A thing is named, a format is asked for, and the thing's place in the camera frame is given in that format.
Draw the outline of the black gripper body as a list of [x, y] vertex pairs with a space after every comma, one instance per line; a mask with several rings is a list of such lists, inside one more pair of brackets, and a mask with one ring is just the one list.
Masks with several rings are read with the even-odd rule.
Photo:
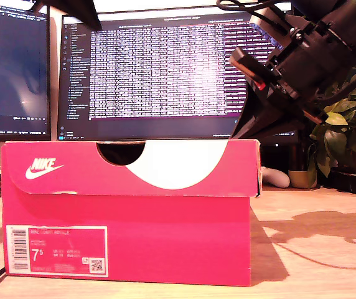
[[354, 64], [354, 28], [350, 19], [292, 22], [286, 46], [272, 51], [265, 64], [240, 47], [229, 62], [259, 90], [272, 87], [268, 100], [278, 110], [302, 123], [319, 124], [327, 115], [316, 107], [314, 97]]

